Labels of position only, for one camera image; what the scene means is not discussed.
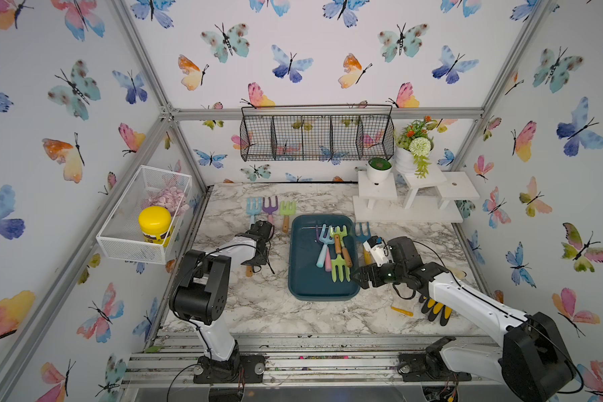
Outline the purple tool pink handle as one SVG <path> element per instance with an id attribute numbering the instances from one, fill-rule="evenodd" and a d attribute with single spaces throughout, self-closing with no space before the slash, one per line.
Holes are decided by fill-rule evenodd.
<path id="1" fill-rule="evenodd" d="M 318 236 L 321 232 L 321 229 L 319 229 L 318 227 L 316 228 L 316 235 L 317 235 L 317 241 L 318 241 Z M 328 257 L 326 258 L 326 265 L 325 268 L 323 268 L 325 271 L 331 271 L 332 270 L 332 265 L 331 265 L 331 257 L 330 257 L 330 253 L 329 253 L 329 246 L 328 246 Z"/>

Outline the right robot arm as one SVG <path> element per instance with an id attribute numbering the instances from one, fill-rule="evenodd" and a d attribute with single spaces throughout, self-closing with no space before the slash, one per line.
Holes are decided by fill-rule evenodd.
<path id="1" fill-rule="evenodd" d="M 441 303 L 478 328 L 494 345 L 445 336 L 419 358 L 402 358 L 398 370 L 408 380 L 457 380 L 477 376 L 506 385 L 522 401 L 547 401 L 582 374 L 572 361 L 555 321 L 498 303 L 459 281 L 445 266 L 425 264 L 406 237 L 384 241 L 371 236 L 363 247 L 373 261 L 354 269 L 363 289 L 405 284 L 415 294 Z"/>

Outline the teal fork yellow handle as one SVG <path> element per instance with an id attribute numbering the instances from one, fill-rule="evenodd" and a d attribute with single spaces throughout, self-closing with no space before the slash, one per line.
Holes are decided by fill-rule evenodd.
<path id="1" fill-rule="evenodd" d="M 363 263 L 368 266 L 373 263 L 372 256 L 365 247 L 367 240 L 371 237 L 370 224 L 368 222 L 358 222 L 353 226 L 353 230 L 356 240 L 362 245 Z"/>

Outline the light blue fork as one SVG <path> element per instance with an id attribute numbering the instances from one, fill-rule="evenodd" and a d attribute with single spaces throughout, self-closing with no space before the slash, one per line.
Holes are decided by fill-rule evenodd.
<path id="1" fill-rule="evenodd" d="M 257 216 L 262 212 L 262 201 L 260 197 L 246 199 L 246 214 L 249 215 L 251 224 L 256 223 Z"/>

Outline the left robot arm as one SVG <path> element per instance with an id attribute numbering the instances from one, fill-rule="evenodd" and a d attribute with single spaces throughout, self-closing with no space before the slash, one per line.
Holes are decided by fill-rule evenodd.
<path id="1" fill-rule="evenodd" d="M 204 360 L 229 370 L 238 366 L 238 343 L 222 318 L 231 271 L 242 266 L 269 266 L 268 243 L 273 225 L 259 220 L 242 234 L 211 251 L 188 251 L 179 266 L 169 309 L 194 325 L 205 347 Z"/>

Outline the green rake wooden handle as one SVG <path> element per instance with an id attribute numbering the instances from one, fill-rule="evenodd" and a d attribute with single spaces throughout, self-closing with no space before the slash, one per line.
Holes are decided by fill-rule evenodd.
<path id="1" fill-rule="evenodd" d="M 348 268 L 353 266 L 353 261 L 350 258 L 350 254 L 348 252 L 348 248 L 344 244 L 344 238 L 348 235 L 347 226 L 332 226 L 331 227 L 331 236 L 338 235 L 339 236 L 339 244 L 341 246 L 341 254 L 346 261 L 346 265 Z"/>

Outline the light blue rake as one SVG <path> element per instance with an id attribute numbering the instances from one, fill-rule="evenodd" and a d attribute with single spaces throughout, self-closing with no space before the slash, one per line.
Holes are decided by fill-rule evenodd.
<path id="1" fill-rule="evenodd" d="M 330 234 L 330 229 L 330 226 L 324 224 L 318 236 L 318 241 L 323 245 L 316 263 L 318 268 L 325 268 L 326 258 L 328 257 L 328 246 L 334 244 L 334 239 Z"/>

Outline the purple rake pink handle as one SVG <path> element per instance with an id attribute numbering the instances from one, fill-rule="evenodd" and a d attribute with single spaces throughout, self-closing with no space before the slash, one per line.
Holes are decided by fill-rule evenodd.
<path id="1" fill-rule="evenodd" d="M 270 224 L 274 225 L 274 214 L 278 211 L 279 202 L 278 197 L 264 197 L 262 199 L 262 211 L 266 214 L 267 220 Z"/>

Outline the teal plastic storage box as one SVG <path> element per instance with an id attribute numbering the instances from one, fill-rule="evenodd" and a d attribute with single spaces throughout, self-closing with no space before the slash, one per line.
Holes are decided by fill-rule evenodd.
<path id="1" fill-rule="evenodd" d="M 351 230 L 353 221 L 341 214 L 303 214 L 291 224 L 288 288 L 306 302 L 344 302 L 359 292 L 351 273 L 358 266 L 355 240 L 346 236 L 342 256 L 352 266 L 336 268 L 330 229 Z"/>

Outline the green wide fork wooden handle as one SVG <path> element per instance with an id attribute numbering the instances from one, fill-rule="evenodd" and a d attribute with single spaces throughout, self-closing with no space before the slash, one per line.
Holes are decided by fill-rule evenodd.
<path id="1" fill-rule="evenodd" d="M 296 214 L 296 201 L 282 201 L 280 203 L 280 215 L 283 216 L 282 231 L 289 233 L 291 217 Z"/>

